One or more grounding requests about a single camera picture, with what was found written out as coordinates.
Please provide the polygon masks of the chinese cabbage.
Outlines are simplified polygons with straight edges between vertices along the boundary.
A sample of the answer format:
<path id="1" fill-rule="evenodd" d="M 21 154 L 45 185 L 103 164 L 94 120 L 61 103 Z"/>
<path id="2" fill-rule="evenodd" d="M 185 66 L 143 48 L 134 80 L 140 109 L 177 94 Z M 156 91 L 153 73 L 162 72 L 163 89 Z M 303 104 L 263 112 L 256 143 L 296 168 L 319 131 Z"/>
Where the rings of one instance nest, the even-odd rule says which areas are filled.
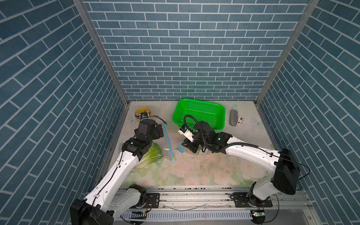
<path id="1" fill-rule="evenodd" d="M 149 151 L 145 153 L 143 158 L 140 160 L 137 168 L 142 169 L 151 166 L 152 164 L 157 163 L 163 157 L 164 155 L 162 148 L 156 142 L 153 142 L 149 148 Z"/>

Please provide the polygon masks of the clear zipper bag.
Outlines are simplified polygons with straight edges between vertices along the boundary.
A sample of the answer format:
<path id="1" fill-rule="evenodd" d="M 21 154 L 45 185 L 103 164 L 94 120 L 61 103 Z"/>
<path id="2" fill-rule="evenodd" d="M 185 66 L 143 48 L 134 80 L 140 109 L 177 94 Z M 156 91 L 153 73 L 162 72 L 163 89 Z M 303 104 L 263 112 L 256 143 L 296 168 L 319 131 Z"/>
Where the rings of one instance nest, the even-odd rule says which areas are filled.
<path id="1" fill-rule="evenodd" d="M 196 152 L 193 153 L 184 144 L 186 144 L 185 141 L 181 141 L 178 144 L 178 149 L 181 152 L 176 155 L 176 161 L 179 164 L 184 164 L 186 168 L 191 170 L 211 170 L 212 167 L 227 158 L 224 154 L 211 153 L 208 149 L 201 146 L 197 146 L 195 148 Z"/>
<path id="2" fill-rule="evenodd" d="M 167 138 L 166 129 L 162 124 L 147 119 L 139 122 L 133 137 L 125 141 L 121 146 L 124 153 L 121 164 L 125 164 L 127 158 L 135 160 L 136 169 L 143 169 L 160 161 L 163 157 L 163 149 L 155 141 Z"/>

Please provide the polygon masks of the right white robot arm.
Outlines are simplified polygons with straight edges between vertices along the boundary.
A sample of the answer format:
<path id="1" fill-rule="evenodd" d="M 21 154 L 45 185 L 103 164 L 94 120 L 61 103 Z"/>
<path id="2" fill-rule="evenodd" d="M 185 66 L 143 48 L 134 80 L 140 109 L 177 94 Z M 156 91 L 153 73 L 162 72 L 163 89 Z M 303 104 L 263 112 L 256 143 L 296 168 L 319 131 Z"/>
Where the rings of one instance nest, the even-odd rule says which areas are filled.
<path id="1" fill-rule="evenodd" d="M 260 207 L 268 197 L 278 192 L 294 195 L 300 175 L 299 163 L 288 149 L 282 151 L 262 149 L 225 132 L 215 132 L 208 123 L 198 122 L 193 129 L 182 125 L 178 131 L 185 137 L 182 146 L 197 153 L 199 147 L 212 153 L 240 157 L 263 167 L 271 175 L 254 182 L 247 193 L 247 202 Z"/>

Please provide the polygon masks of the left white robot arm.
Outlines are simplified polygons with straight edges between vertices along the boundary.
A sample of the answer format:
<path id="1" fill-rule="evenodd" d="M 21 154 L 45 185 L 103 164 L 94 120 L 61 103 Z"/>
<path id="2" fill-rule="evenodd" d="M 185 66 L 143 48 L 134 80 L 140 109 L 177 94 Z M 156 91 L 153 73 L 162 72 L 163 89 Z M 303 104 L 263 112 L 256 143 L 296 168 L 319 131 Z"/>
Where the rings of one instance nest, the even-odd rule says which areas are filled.
<path id="1" fill-rule="evenodd" d="M 134 136 L 124 142 L 121 153 L 104 178 L 83 200 L 73 201 L 69 209 L 71 223 L 112 225 L 126 210 L 134 206 L 143 206 L 146 188 L 142 186 L 133 184 L 118 198 L 115 194 L 127 175 L 149 151 L 153 141 L 163 136 L 161 124 L 151 119 L 141 120 Z"/>

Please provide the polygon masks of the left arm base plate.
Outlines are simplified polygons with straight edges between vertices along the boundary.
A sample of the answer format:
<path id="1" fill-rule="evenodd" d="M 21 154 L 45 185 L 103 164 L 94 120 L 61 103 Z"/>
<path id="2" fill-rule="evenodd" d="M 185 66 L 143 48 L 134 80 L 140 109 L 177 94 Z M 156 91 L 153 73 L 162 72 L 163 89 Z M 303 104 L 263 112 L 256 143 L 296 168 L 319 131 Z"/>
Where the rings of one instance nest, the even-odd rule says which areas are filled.
<path id="1" fill-rule="evenodd" d="M 131 209 L 145 209 L 158 208 L 160 200 L 160 193 L 146 193 L 141 194 L 140 199 L 136 205 L 131 206 Z"/>

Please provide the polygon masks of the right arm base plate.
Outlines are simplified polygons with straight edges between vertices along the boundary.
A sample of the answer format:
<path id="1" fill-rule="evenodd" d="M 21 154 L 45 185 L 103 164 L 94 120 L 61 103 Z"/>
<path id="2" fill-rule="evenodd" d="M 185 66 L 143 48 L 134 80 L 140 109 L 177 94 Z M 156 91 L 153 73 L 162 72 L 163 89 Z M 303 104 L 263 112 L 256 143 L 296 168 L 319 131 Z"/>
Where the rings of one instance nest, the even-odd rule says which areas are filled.
<path id="1" fill-rule="evenodd" d="M 253 195 L 249 195 L 245 192 L 234 192 L 230 196 L 230 199 L 234 201 L 236 208 L 271 208 L 273 207 L 271 199 L 268 197 L 265 200 L 260 200 Z"/>

